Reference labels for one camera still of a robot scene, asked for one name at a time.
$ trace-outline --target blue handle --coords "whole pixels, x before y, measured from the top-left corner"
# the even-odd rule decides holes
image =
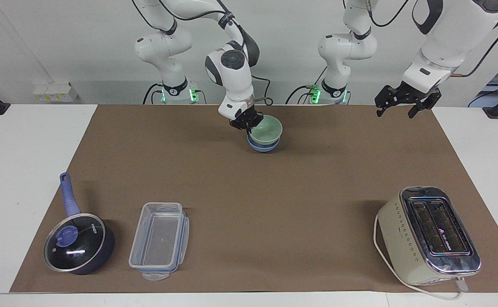
[[[80,213],[75,196],[73,196],[73,187],[71,186],[71,177],[69,173],[60,175],[61,194],[64,197],[64,206],[67,216],[72,216]]]

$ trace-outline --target brown table mat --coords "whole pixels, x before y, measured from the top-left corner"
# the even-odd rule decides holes
[[[284,125],[273,153],[253,151],[216,106],[97,107],[68,171],[81,211],[115,233],[115,251],[91,275],[47,268],[43,243],[65,214],[58,191],[11,292],[409,292],[374,249],[372,227],[413,185],[450,196],[483,262],[471,292],[498,292],[498,227],[432,112],[259,109]],[[154,282],[128,266],[151,201],[181,203],[191,223],[185,262]]]

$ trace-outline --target toaster top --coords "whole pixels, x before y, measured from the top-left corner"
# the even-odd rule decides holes
[[[427,265],[440,274],[471,275],[481,259],[450,199],[436,187],[400,192],[403,211]]]

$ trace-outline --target blue bowl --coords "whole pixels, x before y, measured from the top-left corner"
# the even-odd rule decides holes
[[[255,149],[258,152],[269,152],[272,151],[279,144],[280,139],[278,139],[276,142],[273,142],[270,145],[261,145],[255,142],[248,134],[247,142],[249,143],[249,145],[251,145],[251,148]]]

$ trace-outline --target white table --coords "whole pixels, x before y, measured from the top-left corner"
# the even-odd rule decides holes
[[[95,111],[95,105],[12,105],[0,116],[0,306],[498,306],[498,293],[454,302],[419,293],[7,294]],[[434,113],[498,224],[498,120],[480,109]]]

